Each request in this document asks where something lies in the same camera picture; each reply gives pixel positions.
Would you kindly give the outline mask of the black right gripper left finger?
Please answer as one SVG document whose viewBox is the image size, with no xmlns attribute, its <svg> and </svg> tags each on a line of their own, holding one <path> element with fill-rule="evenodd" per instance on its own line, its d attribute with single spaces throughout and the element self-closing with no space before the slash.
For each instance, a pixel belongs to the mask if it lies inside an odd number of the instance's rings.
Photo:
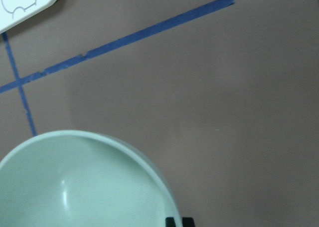
<svg viewBox="0 0 319 227">
<path fill-rule="evenodd" d="M 165 226 L 166 227 L 176 227 L 174 217 L 167 217 L 165 219 Z"/>
</svg>

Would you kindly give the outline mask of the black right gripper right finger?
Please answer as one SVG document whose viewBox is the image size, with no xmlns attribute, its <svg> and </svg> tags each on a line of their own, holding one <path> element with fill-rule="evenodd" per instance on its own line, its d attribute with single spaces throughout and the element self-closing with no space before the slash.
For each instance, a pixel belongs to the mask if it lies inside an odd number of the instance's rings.
<svg viewBox="0 0 319 227">
<path fill-rule="evenodd" d="M 195 227 L 195 222 L 192 217 L 183 217 L 182 218 L 183 227 Z"/>
</svg>

